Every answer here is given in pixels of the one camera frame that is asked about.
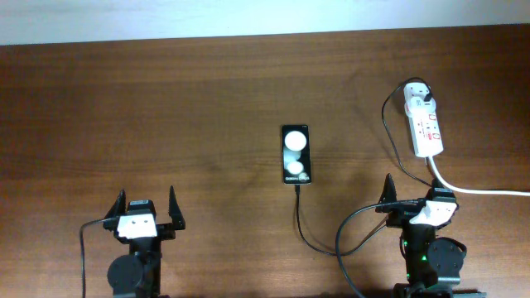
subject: phone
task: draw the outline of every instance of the phone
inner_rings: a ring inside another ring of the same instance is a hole
[[[305,185],[311,183],[309,127],[282,126],[283,183]]]

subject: power outlet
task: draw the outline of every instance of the power outlet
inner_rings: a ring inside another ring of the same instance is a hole
[[[424,101],[429,89],[423,83],[405,86],[405,113],[412,133],[414,153],[418,157],[440,154],[443,150],[440,126],[436,116],[436,101]]]

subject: white circle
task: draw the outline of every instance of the white circle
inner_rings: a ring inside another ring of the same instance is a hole
[[[285,146],[293,151],[300,151],[307,145],[306,136],[303,133],[294,131],[285,136]]]
[[[304,170],[304,165],[299,161],[293,161],[287,165],[287,170],[293,175],[298,175]]]

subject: wooden table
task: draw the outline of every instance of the wooden table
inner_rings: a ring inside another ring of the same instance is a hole
[[[397,166],[380,108],[398,82],[432,87],[445,150],[442,175],[476,189],[528,189],[530,26],[357,31],[285,36],[0,47],[0,292],[79,296],[82,223],[102,218],[124,188],[169,217],[174,185],[187,222],[162,244],[171,297],[351,294],[337,261],[311,251],[281,179],[280,126],[311,130],[313,184],[303,228],[332,246],[353,210],[377,202],[392,173],[399,199],[425,195]],[[403,162],[414,156],[400,94],[387,118]],[[469,248],[460,288],[530,296],[530,201],[457,195],[440,235]],[[353,246],[381,220],[345,231]],[[400,232],[388,228],[354,257],[365,291],[406,282]],[[110,297],[110,262],[127,248],[85,235],[88,297]]]

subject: black smartphone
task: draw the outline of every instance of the black smartphone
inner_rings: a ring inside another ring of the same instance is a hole
[[[282,126],[283,183],[304,185],[311,183],[309,127]]]

